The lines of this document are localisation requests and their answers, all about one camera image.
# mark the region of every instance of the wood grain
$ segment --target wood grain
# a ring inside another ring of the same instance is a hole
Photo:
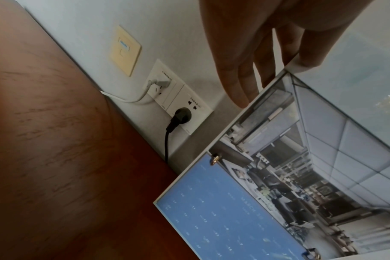
[[[0,0],[0,259],[195,259],[152,202],[176,175]]]

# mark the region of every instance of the socket switch panel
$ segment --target socket switch panel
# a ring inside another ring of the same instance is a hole
[[[146,88],[148,81],[154,79],[162,81],[167,79],[171,80],[171,83],[167,88],[159,87],[154,84],[148,91],[148,95],[150,95],[164,110],[167,110],[185,83],[159,59],[156,60],[153,65],[147,80],[144,82],[143,89]]]
[[[213,111],[188,85],[181,88],[180,92],[166,111],[173,117],[176,110],[183,107],[188,108],[192,113],[191,120],[186,124],[180,125],[189,135],[191,135]]]

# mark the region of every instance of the hand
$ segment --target hand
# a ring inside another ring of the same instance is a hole
[[[275,77],[272,29],[287,64],[322,63],[351,22],[372,0],[200,0],[205,33],[221,83],[245,108],[257,95],[253,63],[262,86]]]

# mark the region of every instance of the white cable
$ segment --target white cable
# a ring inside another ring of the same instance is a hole
[[[109,93],[106,93],[106,92],[104,92],[104,91],[101,91],[101,93],[102,93],[103,95],[105,95],[105,96],[110,97],[111,99],[116,99],[116,100],[119,100],[119,101],[124,102],[124,103],[136,103],[136,102],[140,101],[141,99],[143,99],[143,98],[145,97],[145,95],[148,93],[149,89],[151,88],[151,86],[152,86],[153,84],[157,84],[157,83],[158,83],[157,80],[148,81],[148,85],[146,86],[144,92],[143,92],[142,95],[141,95],[138,99],[136,99],[136,100],[125,100],[125,99],[122,99],[122,98],[120,98],[120,97],[117,97],[117,96],[111,95],[111,94],[109,94]]]

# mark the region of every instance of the finger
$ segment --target finger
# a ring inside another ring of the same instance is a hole
[[[219,79],[228,94],[229,98],[240,108],[246,108],[249,100],[246,97],[238,79],[238,68],[216,68]]]
[[[265,88],[275,78],[272,31],[267,33],[254,53],[254,63]]]
[[[258,96],[258,85],[256,84],[254,72],[254,57],[251,55],[238,68],[238,78],[241,88],[249,102]]]
[[[305,30],[299,48],[299,57],[303,65],[315,67],[322,64],[325,57],[351,23],[326,31]]]
[[[288,23],[275,29],[281,47],[282,62],[288,64],[298,53],[304,29]]]

